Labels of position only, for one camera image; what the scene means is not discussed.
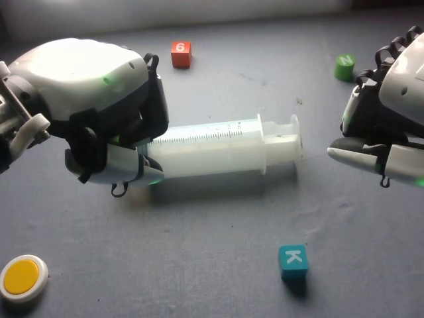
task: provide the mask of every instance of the gray tablecloth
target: gray tablecloth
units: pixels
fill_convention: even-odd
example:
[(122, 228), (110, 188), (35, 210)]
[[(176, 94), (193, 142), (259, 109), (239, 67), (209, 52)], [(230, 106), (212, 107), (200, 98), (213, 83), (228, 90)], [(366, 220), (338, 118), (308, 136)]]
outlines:
[[(169, 180), (114, 199), (68, 173), (67, 144), (51, 138), (0, 177), (0, 265), (35, 254), (50, 271), (40, 301), (2, 302), (0, 315), (424, 316), (423, 190), (382, 189), (326, 154), (353, 88), (333, 77), (335, 57), (373, 68), (375, 51), (413, 25), (423, 9), (98, 36), (160, 56), (172, 126), (296, 113), (303, 159), (297, 171)], [(193, 45), (189, 70), (172, 68), (178, 40)], [(278, 248), (306, 243), (306, 286), (291, 289)]]

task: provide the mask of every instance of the red block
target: red block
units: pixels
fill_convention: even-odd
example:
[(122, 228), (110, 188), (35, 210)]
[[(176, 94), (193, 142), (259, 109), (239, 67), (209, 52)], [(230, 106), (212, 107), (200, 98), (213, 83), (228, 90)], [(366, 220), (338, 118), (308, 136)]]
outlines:
[(174, 42), (171, 50), (172, 65), (175, 68), (189, 68), (191, 64), (191, 43)]

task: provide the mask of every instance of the syringe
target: syringe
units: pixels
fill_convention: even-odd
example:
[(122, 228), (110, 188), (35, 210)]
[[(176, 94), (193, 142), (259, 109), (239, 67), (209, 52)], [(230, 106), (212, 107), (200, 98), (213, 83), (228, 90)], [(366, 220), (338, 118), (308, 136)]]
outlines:
[(243, 121), (169, 128), (147, 145), (147, 155), (163, 168), (165, 178), (260, 170), (301, 156), (296, 115), (290, 124)]

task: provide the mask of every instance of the robotic hand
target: robotic hand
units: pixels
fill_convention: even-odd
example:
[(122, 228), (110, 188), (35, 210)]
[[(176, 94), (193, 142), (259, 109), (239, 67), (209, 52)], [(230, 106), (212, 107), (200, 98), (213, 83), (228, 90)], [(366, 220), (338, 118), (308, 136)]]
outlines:
[[(327, 152), (343, 164), (380, 174), (382, 187), (390, 179), (424, 186), (424, 34), (412, 27), (376, 53), (376, 70), (357, 78), (343, 114), (344, 138)], [(382, 52), (391, 58), (382, 61)]]
[[(67, 169), (82, 183), (164, 178), (143, 147), (168, 129), (156, 55), (74, 38), (49, 42), (9, 67), (0, 63), (0, 173), (49, 134), (64, 138)], [(117, 183), (125, 191), (114, 194)]]

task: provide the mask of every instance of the blue cube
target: blue cube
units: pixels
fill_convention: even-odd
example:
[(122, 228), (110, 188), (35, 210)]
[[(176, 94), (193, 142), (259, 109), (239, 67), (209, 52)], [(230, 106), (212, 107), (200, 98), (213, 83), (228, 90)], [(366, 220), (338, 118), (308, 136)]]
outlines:
[(304, 277), (309, 269), (304, 245), (283, 245), (278, 253), (283, 280)]

